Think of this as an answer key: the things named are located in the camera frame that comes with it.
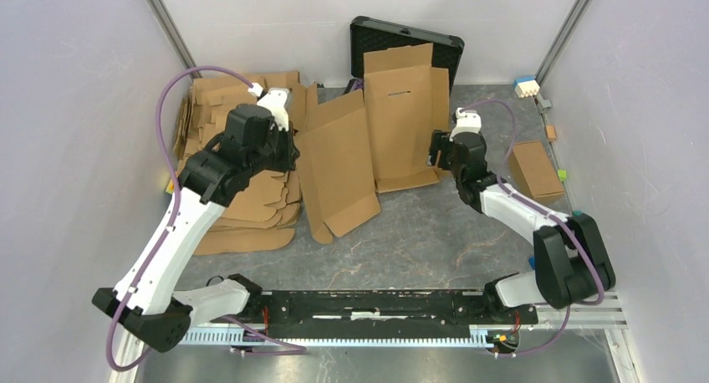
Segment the cardboard box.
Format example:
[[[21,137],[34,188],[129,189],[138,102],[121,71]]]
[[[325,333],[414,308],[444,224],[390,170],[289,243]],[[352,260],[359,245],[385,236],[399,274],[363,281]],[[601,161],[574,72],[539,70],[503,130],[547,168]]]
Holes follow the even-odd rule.
[[[432,43],[368,52],[364,87],[319,103],[305,90],[295,124],[296,163],[310,232],[343,237],[381,211],[379,194],[437,184],[428,164],[434,130],[448,130],[449,73]]]
[[[518,190],[536,202],[548,205],[565,194],[557,170],[540,140],[514,144],[508,167]]]

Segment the grey small block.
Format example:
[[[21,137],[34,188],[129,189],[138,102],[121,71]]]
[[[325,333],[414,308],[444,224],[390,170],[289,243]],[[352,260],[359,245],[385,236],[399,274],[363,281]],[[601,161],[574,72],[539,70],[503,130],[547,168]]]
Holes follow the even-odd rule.
[[[546,114],[552,108],[551,101],[548,99],[545,99],[544,97],[536,97],[535,98],[535,105],[536,105],[537,110],[540,114]]]

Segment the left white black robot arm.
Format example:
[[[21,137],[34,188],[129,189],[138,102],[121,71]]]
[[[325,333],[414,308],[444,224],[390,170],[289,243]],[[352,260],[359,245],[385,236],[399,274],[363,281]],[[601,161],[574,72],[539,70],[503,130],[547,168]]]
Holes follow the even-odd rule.
[[[209,287],[177,291],[177,280],[214,222],[263,171],[290,171],[299,155],[284,105],[237,105],[225,130],[192,155],[178,176],[171,209],[144,252],[93,305],[137,339],[164,353],[191,327],[225,315],[253,322],[263,311],[252,284],[229,277]]]

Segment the black poker chip case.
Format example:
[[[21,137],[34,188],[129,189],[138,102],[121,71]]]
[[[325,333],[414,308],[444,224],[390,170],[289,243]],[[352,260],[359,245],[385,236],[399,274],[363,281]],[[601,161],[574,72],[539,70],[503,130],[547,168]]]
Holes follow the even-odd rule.
[[[426,43],[433,44],[432,66],[448,71],[449,93],[451,93],[465,48],[464,40],[455,35],[366,16],[352,19],[349,24],[349,41],[351,79],[344,88],[345,94],[353,89],[363,88],[365,53]]]

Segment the stack of flat cardboard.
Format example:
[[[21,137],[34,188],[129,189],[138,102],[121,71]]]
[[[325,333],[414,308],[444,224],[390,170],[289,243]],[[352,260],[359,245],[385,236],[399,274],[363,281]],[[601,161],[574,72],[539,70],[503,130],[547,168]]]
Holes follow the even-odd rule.
[[[231,76],[195,79],[183,99],[173,151],[182,170],[189,156],[226,126],[227,113],[255,103],[247,86]],[[288,245],[301,213],[301,186],[296,171],[262,171],[209,228],[195,254],[272,251]]]

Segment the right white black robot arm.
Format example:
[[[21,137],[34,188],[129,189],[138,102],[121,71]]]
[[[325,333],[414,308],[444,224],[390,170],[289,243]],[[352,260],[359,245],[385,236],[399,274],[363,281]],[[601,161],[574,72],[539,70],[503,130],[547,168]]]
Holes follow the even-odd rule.
[[[584,213],[553,211],[522,195],[489,171],[486,153],[487,144],[477,133],[434,130],[431,135],[430,163],[452,173],[461,200],[533,246],[533,271],[486,284],[485,316],[503,323],[527,304],[555,309],[601,304],[615,286],[615,272],[596,221]]]

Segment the small wooden cube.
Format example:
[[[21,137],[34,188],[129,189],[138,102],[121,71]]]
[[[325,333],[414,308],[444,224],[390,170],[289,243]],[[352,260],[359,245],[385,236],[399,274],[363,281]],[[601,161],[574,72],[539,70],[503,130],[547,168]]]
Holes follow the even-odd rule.
[[[555,142],[558,139],[558,134],[554,125],[546,125],[545,132],[549,143]]]

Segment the blue white toy block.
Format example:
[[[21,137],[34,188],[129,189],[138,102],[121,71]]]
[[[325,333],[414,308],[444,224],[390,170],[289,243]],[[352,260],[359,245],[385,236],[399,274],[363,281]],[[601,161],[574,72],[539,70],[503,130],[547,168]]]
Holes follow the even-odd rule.
[[[534,97],[540,91],[540,85],[533,75],[516,78],[513,89],[518,98]]]

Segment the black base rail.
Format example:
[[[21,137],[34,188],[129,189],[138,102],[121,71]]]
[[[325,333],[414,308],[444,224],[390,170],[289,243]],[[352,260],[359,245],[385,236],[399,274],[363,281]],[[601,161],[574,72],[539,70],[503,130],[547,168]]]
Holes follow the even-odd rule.
[[[536,324],[532,305],[498,309],[480,290],[274,290],[236,315],[275,339],[457,339],[471,326]]]

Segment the folded closed cardboard box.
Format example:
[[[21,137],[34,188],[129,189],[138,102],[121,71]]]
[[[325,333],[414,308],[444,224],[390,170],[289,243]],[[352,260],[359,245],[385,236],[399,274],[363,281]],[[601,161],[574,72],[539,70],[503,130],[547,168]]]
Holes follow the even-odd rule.
[[[557,170],[540,140],[514,144],[508,167],[518,190],[536,202],[548,205],[565,194]]]

